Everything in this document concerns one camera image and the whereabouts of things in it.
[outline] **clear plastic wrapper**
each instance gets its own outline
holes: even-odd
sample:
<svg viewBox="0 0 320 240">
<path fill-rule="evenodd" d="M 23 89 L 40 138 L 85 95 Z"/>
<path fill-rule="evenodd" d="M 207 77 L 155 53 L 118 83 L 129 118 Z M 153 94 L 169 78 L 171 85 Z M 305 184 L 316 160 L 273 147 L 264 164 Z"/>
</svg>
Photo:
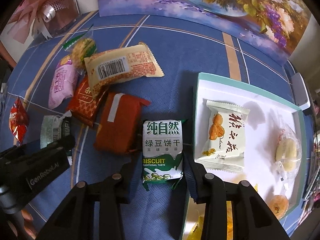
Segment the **clear plastic wrapper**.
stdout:
<svg viewBox="0 0 320 240">
<path fill-rule="evenodd" d="M 63 46 L 64 50 L 70 53 L 72 63 L 79 74 L 85 71 L 84 58 L 92 56 L 97 51 L 92 27 L 93 25 L 84 34 L 76 36 Z"/>
<path fill-rule="evenodd" d="M 295 132 L 287 124 L 282 125 L 276 150 L 276 170 L 281 176 L 284 189 L 294 182 L 301 163 L 301 143 Z"/>
</svg>

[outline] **flower vase painting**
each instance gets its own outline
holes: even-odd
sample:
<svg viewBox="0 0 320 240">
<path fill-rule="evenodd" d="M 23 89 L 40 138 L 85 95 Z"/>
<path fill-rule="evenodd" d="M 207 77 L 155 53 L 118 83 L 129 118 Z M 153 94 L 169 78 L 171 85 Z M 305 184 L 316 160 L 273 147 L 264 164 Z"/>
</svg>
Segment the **flower vase painting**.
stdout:
<svg viewBox="0 0 320 240">
<path fill-rule="evenodd" d="M 311 16 L 302 0 L 98 0 L 100 16 L 150 14 L 210 26 L 283 65 Z"/>
</svg>

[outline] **mung bean biscuit package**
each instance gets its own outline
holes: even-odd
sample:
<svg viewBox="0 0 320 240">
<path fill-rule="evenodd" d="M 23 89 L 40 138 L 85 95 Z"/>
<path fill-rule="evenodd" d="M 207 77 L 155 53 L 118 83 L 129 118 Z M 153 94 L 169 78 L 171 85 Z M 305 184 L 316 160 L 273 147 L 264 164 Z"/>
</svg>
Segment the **mung bean biscuit package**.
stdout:
<svg viewBox="0 0 320 240">
<path fill-rule="evenodd" d="M 143 186 L 148 190 L 148 183 L 178 182 L 183 174 L 181 121 L 145 121 L 142 142 Z"/>
</svg>

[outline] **white snack package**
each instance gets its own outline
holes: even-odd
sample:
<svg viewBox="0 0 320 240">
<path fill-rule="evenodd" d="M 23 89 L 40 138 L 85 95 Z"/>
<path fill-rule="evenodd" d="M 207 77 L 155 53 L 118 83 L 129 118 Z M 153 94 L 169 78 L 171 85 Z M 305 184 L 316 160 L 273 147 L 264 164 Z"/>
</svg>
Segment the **white snack package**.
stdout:
<svg viewBox="0 0 320 240">
<path fill-rule="evenodd" d="M 177 120 L 143 124 L 143 185 L 182 178 L 182 124 Z"/>
<path fill-rule="evenodd" d="M 245 122 L 250 112 L 243 107 L 207 100 L 211 110 L 208 139 L 195 162 L 208 169 L 242 172 L 244 170 Z"/>
</svg>

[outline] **gift box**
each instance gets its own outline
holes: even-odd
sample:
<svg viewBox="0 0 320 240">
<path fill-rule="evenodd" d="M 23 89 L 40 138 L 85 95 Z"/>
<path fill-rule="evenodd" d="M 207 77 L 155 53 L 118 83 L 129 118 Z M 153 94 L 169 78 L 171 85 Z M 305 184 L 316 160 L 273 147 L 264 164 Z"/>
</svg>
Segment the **gift box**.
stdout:
<svg viewBox="0 0 320 240">
<path fill-rule="evenodd" d="M 25 43 L 32 28 L 33 38 L 40 33 L 52 38 L 67 31 L 79 15 L 77 0 L 24 0 L 8 21 L 14 23 L 8 34 Z"/>
</svg>

